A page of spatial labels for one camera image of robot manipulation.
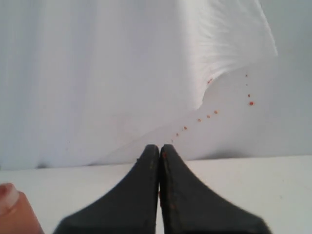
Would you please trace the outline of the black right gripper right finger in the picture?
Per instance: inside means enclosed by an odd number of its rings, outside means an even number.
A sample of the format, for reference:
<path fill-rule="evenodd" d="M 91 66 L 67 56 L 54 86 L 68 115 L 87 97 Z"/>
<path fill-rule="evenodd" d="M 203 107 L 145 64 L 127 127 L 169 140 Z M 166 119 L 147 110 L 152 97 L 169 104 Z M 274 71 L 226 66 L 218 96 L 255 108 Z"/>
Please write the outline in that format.
<path fill-rule="evenodd" d="M 265 221 L 225 200 L 188 168 L 173 145 L 159 159 L 160 203 L 166 234 L 269 234 Z"/>

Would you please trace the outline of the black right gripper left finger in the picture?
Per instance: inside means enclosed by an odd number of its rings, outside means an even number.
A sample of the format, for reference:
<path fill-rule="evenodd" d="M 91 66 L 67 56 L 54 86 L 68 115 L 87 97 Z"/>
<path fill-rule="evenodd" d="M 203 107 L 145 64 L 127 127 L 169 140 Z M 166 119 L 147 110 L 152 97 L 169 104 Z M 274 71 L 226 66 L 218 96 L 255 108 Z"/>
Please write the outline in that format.
<path fill-rule="evenodd" d="M 156 231 L 159 149 L 147 145 L 107 194 L 65 217 L 56 234 L 153 234 Z"/>

